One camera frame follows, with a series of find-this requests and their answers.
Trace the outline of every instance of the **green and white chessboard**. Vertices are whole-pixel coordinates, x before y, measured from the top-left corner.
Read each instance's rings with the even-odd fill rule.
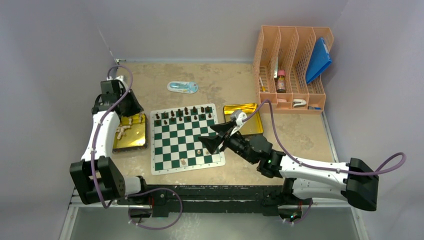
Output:
[[[188,114],[185,114],[184,108],[188,109]],[[182,120],[179,119],[178,109],[182,111]],[[171,121],[171,111],[174,112],[175,121]],[[209,126],[217,123],[217,109],[212,103],[151,111],[151,174],[162,175],[225,165],[223,152],[209,153],[198,139],[199,136],[215,136],[216,132]]]

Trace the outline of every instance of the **bottle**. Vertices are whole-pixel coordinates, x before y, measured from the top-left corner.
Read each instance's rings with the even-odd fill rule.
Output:
[[[278,78],[277,83],[275,85],[275,89],[276,89],[277,93],[284,94],[284,93],[286,93],[286,78],[285,78],[286,71],[279,70],[278,76],[279,76],[279,78]]]

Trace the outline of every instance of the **white wall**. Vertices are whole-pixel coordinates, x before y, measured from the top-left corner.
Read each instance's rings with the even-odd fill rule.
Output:
[[[380,176],[377,211],[364,212],[375,240],[424,236],[423,12],[418,0],[350,0],[333,28],[333,66],[323,81],[340,160],[357,157],[375,169],[407,154],[402,168]]]
[[[332,26],[348,0],[88,0],[115,58],[252,62],[261,25]]]
[[[57,239],[113,59],[79,0],[0,4],[0,239]]]

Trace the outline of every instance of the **beige tabletop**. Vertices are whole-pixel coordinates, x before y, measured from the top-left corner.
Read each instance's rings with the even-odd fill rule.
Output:
[[[256,102],[251,64],[235,63],[124,63],[134,76],[132,90],[146,115],[152,110],[212,103],[218,121],[224,122],[224,105]],[[120,68],[117,75],[126,75]],[[170,92],[170,81],[194,81],[195,94]],[[261,114],[264,136],[281,150],[275,140],[270,114]],[[276,114],[278,136],[292,155],[332,162],[332,153],[321,115]],[[147,184],[171,185],[282,185],[281,178],[267,178],[231,150],[225,151],[225,165],[198,170],[152,175],[150,149],[121,152],[112,156],[124,176],[143,176]]]

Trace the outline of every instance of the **blue book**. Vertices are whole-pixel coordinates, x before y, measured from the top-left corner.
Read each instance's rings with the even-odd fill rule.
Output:
[[[313,47],[309,65],[306,70],[306,83],[309,84],[316,79],[332,63],[329,50],[324,38],[320,37]]]

